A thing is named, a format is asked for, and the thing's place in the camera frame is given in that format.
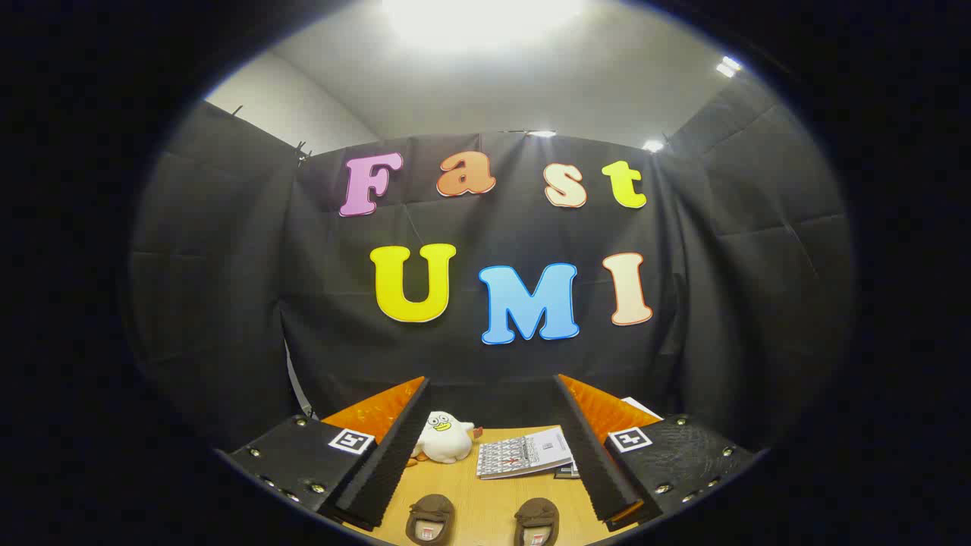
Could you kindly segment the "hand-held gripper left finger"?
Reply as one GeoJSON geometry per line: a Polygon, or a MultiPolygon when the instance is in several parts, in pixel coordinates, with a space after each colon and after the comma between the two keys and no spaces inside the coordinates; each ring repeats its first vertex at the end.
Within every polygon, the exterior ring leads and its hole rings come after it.
{"type": "Polygon", "coordinates": [[[371,531],[422,432],[428,384],[413,378],[325,419],[287,417],[228,462],[287,504],[371,531]]]}

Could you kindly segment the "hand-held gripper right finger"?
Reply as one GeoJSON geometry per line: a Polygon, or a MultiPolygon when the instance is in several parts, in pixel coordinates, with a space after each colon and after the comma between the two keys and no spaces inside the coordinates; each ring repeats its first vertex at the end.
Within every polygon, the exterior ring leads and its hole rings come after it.
{"type": "Polygon", "coordinates": [[[697,504],[759,455],[693,416],[658,417],[566,375],[554,384],[580,481],[609,531],[697,504]]]}

